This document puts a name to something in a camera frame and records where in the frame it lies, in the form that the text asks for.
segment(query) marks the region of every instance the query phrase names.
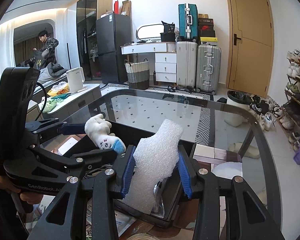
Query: metal screw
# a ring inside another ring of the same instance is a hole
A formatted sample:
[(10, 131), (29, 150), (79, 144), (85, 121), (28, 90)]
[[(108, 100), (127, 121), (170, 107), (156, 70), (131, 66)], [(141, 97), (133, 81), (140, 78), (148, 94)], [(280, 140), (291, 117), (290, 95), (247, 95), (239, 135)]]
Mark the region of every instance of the metal screw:
[(234, 180), (235, 180), (236, 182), (238, 182), (238, 183), (243, 182), (243, 178), (240, 177), (240, 176), (235, 176), (235, 177), (234, 177)]
[(114, 170), (113, 169), (106, 169), (105, 174), (106, 175), (112, 175), (112, 174), (114, 174)]
[(78, 179), (77, 177), (71, 177), (71, 178), (69, 179), (69, 181), (70, 181), (71, 184), (77, 183), (78, 180), (79, 180), (79, 179)]
[(207, 169), (200, 169), (199, 173), (202, 174), (202, 175), (206, 175), (206, 174), (208, 174), (208, 170)]

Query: drawer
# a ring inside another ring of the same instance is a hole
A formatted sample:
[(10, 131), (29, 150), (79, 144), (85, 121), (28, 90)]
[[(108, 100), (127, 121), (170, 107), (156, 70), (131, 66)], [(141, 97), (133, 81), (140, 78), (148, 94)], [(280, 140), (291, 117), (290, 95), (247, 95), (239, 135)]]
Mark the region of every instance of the drawer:
[(172, 82), (176, 83), (177, 82), (177, 74), (174, 73), (155, 73), (156, 75), (156, 80), (161, 81), (161, 82)]
[(155, 63), (155, 72), (161, 73), (177, 73), (176, 63)]
[(121, 48), (122, 54), (167, 52), (167, 43), (144, 43)]
[(176, 53), (156, 53), (155, 61), (158, 63), (177, 63)]

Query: plush toy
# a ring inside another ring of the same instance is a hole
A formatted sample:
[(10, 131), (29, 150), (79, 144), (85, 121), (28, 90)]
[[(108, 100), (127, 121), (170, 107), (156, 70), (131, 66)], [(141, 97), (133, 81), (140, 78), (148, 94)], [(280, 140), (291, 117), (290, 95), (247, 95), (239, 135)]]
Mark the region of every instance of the plush toy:
[(122, 140), (110, 133), (111, 123), (103, 119), (103, 114), (91, 117), (84, 126), (86, 134), (101, 150), (113, 149), (117, 154), (126, 152)]

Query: kettle handle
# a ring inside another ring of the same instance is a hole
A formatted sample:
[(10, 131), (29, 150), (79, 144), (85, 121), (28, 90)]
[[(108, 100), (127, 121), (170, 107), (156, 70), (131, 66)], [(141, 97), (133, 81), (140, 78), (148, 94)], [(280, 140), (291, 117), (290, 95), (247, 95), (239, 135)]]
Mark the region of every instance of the kettle handle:
[(84, 74), (83, 74), (83, 68), (82, 67), (80, 67), (80, 76), (81, 76), (81, 80), (82, 80), (82, 84), (83, 84), (83, 82), (85, 82), (85, 78), (84, 78)]

